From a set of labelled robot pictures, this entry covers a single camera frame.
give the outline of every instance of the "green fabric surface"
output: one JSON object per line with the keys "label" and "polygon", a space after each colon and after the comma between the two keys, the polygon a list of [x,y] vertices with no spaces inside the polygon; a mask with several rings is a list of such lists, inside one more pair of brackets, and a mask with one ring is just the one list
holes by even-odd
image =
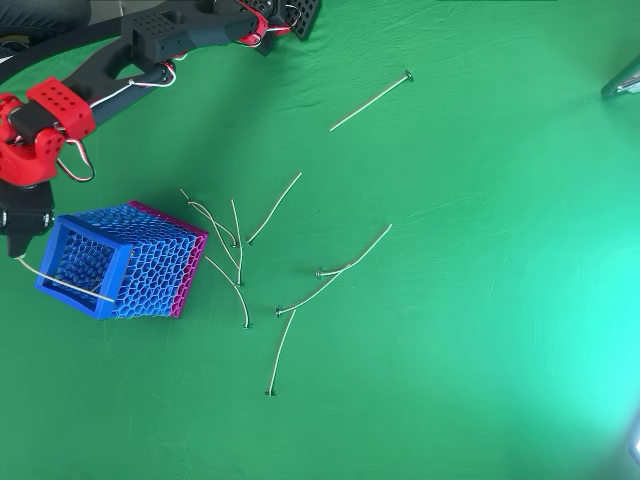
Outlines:
{"label": "green fabric surface", "polygon": [[[57,212],[137,199],[245,235],[243,292],[204,262],[182,318],[94,321],[0,258],[0,478],[632,479],[640,406],[637,0],[324,0],[268,58],[195,51],[86,139]],[[93,48],[3,85],[64,78]],[[408,68],[415,76],[329,134]],[[68,148],[64,159],[74,162]],[[318,266],[356,268],[284,318]],[[46,239],[27,256],[38,265]],[[215,236],[206,253],[229,273]]]}

